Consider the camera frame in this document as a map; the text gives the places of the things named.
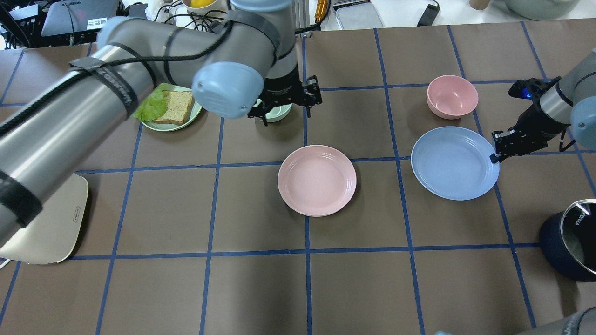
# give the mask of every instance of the pink plate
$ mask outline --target pink plate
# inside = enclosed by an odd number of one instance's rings
[[[331,215],[356,190],[356,171],[339,150],[309,145],[291,153],[281,165],[277,187],[285,203],[300,214]]]

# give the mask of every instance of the blue led light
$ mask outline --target blue led light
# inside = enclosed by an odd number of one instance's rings
[[[524,87],[521,89],[521,97],[524,99],[532,99],[532,94]]]

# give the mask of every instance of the lettuce leaf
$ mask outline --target lettuce leaf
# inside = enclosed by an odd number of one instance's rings
[[[166,97],[163,94],[165,84],[159,85],[142,104],[132,113],[140,121],[151,121],[164,115],[167,110]]]

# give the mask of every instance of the laptop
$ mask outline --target laptop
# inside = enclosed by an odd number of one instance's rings
[[[104,26],[108,18],[117,16],[121,9],[120,0],[56,1],[49,8],[41,36],[51,38],[73,33],[75,35],[95,34]]]

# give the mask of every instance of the blue plate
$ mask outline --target blue plate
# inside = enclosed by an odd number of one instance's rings
[[[414,175],[427,190],[450,200],[470,200],[488,192],[499,177],[495,150],[480,134],[462,127],[436,128],[412,149]]]

